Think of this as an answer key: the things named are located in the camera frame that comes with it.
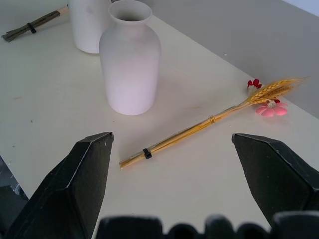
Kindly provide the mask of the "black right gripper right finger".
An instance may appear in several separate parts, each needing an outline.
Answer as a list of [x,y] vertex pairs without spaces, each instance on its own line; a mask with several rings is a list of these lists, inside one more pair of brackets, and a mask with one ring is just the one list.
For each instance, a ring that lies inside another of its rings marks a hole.
[[295,221],[319,227],[319,171],[279,140],[232,135],[250,192],[270,225]]

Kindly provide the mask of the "dark green stem bundle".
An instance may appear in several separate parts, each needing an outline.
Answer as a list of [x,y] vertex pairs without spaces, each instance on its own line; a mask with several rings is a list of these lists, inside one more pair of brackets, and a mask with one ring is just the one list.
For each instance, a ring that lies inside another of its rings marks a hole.
[[6,42],[11,42],[13,40],[15,40],[16,38],[18,38],[19,36],[25,34],[26,32],[30,31],[32,34],[37,33],[37,29],[39,27],[41,27],[42,25],[47,24],[48,22],[64,15],[67,14],[69,12],[69,6],[64,6],[62,8],[59,8],[55,11],[52,11],[32,22],[28,22],[26,25],[8,31],[6,34],[2,35],[1,38],[6,41]]

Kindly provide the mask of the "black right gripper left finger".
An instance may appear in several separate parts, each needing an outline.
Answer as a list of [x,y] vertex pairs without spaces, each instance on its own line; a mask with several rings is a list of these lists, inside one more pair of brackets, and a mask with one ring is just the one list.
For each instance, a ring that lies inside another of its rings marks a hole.
[[43,179],[4,239],[91,239],[103,203],[114,136],[77,142]]

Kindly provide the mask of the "golden wheat stalk bundle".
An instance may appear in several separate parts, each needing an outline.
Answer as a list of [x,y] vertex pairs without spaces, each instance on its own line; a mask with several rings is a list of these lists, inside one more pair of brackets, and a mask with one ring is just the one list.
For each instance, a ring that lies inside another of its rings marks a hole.
[[204,121],[195,124],[189,128],[186,128],[178,133],[150,146],[144,148],[141,152],[131,156],[130,158],[121,161],[119,166],[121,169],[132,165],[136,162],[139,162],[144,159],[150,159],[155,153],[158,153],[170,146],[177,144],[178,142],[208,128],[212,124],[221,121],[222,119],[228,117],[232,113],[244,109],[246,107],[256,105],[256,104],[263,104],[267,102],[271,102],[278,97],[284,96],[294,90],[294,88],[298,87],[302,84],[307,77],[302,78],[286,78],[286,79],[279,79],[277,81],[271,82],[260,89],[256,90],[255,92],[251,93],[246,100],[241,102],[238,105],[232,106],[214,116],[209,116]]

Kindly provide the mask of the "white ceramic vase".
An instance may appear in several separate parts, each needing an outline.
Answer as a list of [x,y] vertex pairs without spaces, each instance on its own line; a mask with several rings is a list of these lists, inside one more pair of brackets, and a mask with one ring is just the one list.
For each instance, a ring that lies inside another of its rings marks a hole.
[[113,0],[68,0],[75,46],[86,53],[98,54],[102,33],[112,23],[108,8]]
[[128,116],[153,105],[159,79],[161,44],[147,25],[151,8],[137,0],[119,0],[108,9],[113,25],[101,36],[99,54],[108,104]]

